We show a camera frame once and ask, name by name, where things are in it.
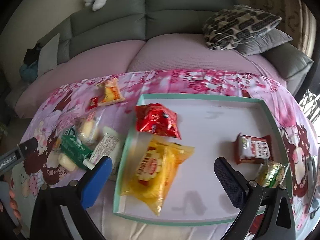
tray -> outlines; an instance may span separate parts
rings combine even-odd
[[[133,120],[122,154],[113,212],[121,217],[158,225],[201,226],[232,222],[239,213],[216,177],[213,164],[225,157],[247,180],[254,179],[259,164],[241,163],[233,159],[233,141],[241,132],[262,137],[271,135],[275,161],[287,165],[287,153],[277,125],[263,100],[204,94],[144,94],[137,105],[161,103],[178,113],[182,140],[168,141],[195,147],[194,154],[179,166],[177,175],[159,216],[133,196],[120,196],[123,176],[130,176],[147,150],[152,137],[138,133]],[[290,170],[285,184],[292,197]]]

beige wall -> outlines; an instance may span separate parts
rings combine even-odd
[[[0,35],[0,64],[12,86],[20,79],[19,68],[26,50],[82,7],[81,0],[23,0]]]

curtain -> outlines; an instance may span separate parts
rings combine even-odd
[[[290,43],[311,57],[316,19],[301,0],[250,0],[250,6],[282,17],[277,28],[293,38]]]

orange snack package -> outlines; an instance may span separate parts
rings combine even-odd
[[[98,86],[104,89],[104,98],[98,102],[98,106],[108,106],[125,100],[118,87],[117,78],[107,80]]]
[[[122,195],[135,196],[158,216],[179,165],[193,152],[194,147],[153,137],[135,173],[123,185]]]

metal bolt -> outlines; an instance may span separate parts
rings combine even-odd
[[[254,180],[250,180],[249,181],[249,185],[251,186],[251,187],[257,187],[257,182],[256,181],[254,181]]]
[[[42,184],[40,189],[41,190],[46,190],[48,188],[48,184]]]
[[[77,185],[78,185],[78,181],[77,181],[76,179],[74,179],[74,180],[72,180],[72,181],[69,182],[69,185],[70,185],[71,187],[77,186]]]
[[[279,187],[280,187],[280,189],[283,189],[283,190],[285,190],[287,188],[286,185],[282,185],[282,184],[280,184]]]

